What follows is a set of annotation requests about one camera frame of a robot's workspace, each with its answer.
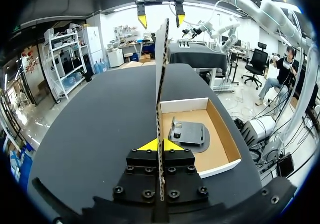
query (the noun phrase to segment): jeans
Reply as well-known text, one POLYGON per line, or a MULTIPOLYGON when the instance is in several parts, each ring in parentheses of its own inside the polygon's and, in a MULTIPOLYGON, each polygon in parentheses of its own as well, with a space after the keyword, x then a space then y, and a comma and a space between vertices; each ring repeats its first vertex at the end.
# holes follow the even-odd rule
POLYGON ((265 82, 263 89, 259 94, 260 99, 264 100, 266 94, 269 92, 269 89, 271 88, 280 89, 280 93, 278 94, 279 99, 276 104, 276 109, 274 110, 275 113, 278 113, 286 103, 285 100, 288 97, 288 87, 283 84, 280 84, 279 80, 277 80, 276 78, 268 78, 265 82))

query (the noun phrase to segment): office chair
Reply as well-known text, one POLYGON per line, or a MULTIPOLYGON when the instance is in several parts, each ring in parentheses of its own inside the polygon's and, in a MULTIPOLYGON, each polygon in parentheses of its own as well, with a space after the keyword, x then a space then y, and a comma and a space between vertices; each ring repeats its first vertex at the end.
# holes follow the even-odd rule
POLYGON ((253 76, 248 76, 248 75, 243 75, 241 78, 248 77, 247 80, 244 81, 246 84, 247 81, 252 81, 256 83, 256 90, 259 89, 259 86, 262 87, 262 83, 259 81, 258 77, 256 75, 264 75, 265 69, 267 67, 267 59, 268 59, 268 53, 264 52, 266 49, 267 45, 264 43, 258 43, 258 46, 262 49, 255 49, 253 53, 253 57, 251 60, 251 65, 246 65, 245 69, 248 70, 250 73, 253 74, 253 76))

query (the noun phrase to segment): black shirt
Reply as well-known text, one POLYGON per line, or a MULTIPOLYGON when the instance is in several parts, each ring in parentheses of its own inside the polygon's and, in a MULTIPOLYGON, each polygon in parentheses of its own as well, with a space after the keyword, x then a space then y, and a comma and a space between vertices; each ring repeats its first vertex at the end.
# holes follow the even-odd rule
POLYGON ((290 80, 292 78, 292 73, 291 73, 291 69, 286 69, 284 67, 284 60, 286 59, 286 62, 287 61, 287 58, 281 58, 279 59, 276 63, 276 67, 280 70, 279 71, 279 76, 278 76, 278 80, 279 80, 279 83, 280 84, 284 84, 285 86, 287 86, 289 88, 290 86, 290 80))

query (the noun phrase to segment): man sitting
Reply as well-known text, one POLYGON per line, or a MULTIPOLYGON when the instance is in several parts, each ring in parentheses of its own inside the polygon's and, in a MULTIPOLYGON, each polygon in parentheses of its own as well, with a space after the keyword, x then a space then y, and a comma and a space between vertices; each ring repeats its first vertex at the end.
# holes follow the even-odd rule
POLYGON ((293 75, 294 76, 297 75, 297 72, 294 70, 292 66, 295 55, 296 55, 294 48, 289 46, 286 49, 286 55, 287 55, 286 58, 281 58, 276 62, 275 60, 273 60, 273 63, 274 63, 273 65, 280 70, 279 76, 277 78, 268 78, 266 80, 266 83, 259 94, 259 101, 255 103, 257 106, 263 105, 264 98, 268 93, 268 91, 270 90, 270 88, 273 88, 273 87, 279 88, 280 92, 278 94, 279 96, 278 104, 273 114, 279 113, 279 111, 285 105, 286 98, 288 97, 290 80, 293 77, 293 75))

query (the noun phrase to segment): black table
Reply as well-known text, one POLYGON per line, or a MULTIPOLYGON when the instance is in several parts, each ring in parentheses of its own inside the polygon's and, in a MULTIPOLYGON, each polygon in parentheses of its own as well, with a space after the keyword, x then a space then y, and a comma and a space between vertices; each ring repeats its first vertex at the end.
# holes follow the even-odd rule
MULTIPOLYGON (((57 213, 32 186, 35 177, 79 213, 93 206, 93 196, 112 200, 131 148, 157 136, 155 70, 146 66, 100 74, 56 118, 37 151, 28 184, 32 200, 49 218, 57 213)), ((197 73, 186 64, 168 66, 163 101, 203 97, 216 106, 242 155, 234 169, 204 179, 210 195, 231 207, 262 187, 248 147, 227 110, 197 73)))
POLYGON ((221 68, 227 70, 227 56, 214 52, 206 46, 189 43, 190 48, 179 47, 178 43, 169 44, 170 63, 187 63, 192 68, 221 68))

